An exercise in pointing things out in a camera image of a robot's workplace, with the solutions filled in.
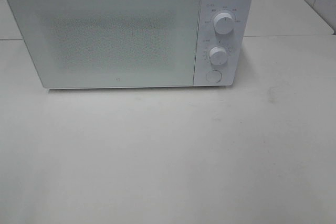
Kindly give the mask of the round white door button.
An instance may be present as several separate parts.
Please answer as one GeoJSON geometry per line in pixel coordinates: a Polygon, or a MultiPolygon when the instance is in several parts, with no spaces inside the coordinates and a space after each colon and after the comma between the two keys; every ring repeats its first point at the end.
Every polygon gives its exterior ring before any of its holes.
{"type": "Polygon", "coordinates": [[[222,79],[222,73],[218,70],[212,70],[206,74],[206,80],[209,83],[219,83],[222,79]]]}

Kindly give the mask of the white timer knob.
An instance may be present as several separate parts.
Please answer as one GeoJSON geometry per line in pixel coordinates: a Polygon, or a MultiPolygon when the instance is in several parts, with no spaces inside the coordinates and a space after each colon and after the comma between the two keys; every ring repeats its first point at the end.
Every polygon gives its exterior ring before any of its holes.
{"type": "Polygon", "coordinates": [[[209,51],[209,60],[212,65],[223,65],[228,60],[228,53],[224,47],[214,47],[209,51]]]}

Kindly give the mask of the white microwave door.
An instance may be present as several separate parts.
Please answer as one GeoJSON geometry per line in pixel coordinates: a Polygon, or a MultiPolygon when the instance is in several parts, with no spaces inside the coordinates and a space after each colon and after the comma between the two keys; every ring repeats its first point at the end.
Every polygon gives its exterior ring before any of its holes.
{"type": "Polygon", "coordinates": [[[200,0],[7,0],[49,89],[193,84],[200,0]]]}

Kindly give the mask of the upper white power knob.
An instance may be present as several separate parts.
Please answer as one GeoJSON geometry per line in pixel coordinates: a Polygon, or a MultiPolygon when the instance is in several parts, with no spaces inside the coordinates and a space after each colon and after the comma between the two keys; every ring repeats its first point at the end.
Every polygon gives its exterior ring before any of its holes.
{"type": "Polygon", "coordinates": [[[213,27],[217,34],[229,34],[235,25],[235,17],[227,10],[223,10],[216,14],[213,18],[213,27]]]}

